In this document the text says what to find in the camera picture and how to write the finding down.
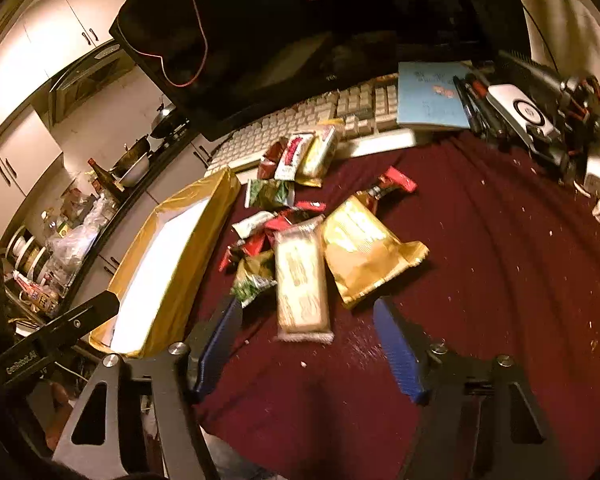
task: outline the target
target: blue book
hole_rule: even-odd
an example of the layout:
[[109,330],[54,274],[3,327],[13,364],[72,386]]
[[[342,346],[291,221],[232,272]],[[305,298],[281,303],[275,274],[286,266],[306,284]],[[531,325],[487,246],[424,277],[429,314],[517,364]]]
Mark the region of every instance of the blue book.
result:
[[453,76],[468,68],[458,62],[398,64],[398,124],[414,129],[468,128]]

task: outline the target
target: box wrapped in tape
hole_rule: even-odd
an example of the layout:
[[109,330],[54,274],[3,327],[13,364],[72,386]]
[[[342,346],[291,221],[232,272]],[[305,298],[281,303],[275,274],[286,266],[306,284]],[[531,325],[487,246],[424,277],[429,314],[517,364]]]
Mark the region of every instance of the box wrapped in tape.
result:
[[238,178],[225,168],[155,207],[109,283],[120,310],[90,333],[94,348],[145,357],[184,338],[198,287],[239,191]]

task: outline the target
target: beige keyboard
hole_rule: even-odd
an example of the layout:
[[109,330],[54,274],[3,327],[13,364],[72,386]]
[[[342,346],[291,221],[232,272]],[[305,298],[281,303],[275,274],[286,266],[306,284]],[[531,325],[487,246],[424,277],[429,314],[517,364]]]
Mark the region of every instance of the beige keyboard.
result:
[[281,136],[319,121],[342,118],[345,135],[337,158],[408,148],[430,141],[426,133],[398,129],[397,74],[312,97],[279,110],[233,132],[214,155],[205,176],[229,166],[236,173],[258,165],[267,148]]

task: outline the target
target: white bowl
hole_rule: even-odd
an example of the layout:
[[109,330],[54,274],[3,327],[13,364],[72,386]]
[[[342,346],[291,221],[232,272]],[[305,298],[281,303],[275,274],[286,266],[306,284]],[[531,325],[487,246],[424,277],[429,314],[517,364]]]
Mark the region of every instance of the white bowl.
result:
[[123,187],[133,187],[149,171],[149,155],[145,153],[133,164],[131,168],[122,176],[120,184]]

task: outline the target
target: white wall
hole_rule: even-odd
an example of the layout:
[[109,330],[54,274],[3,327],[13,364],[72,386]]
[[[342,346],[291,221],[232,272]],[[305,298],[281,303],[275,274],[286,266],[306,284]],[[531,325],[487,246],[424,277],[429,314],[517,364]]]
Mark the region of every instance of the white wall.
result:
[[[549,44],[558,70],[567,77],[580,69],[600,81],[600,26],[578,0],[522,0]],[[536,26],[525,14],[534,60],[552,66]]]
[[86,193],[95,193],[84,173],[91,170],[91,157],[108,170],[136,139],[151,132],[151,123],[160,105],[162,92],[135,67],[96,95],[51,130],[64,152],[64,170],[49,178],[35,196],[27,197],[25,224],[40,240],[40,213],[53,206],[69,184],[76,184]]

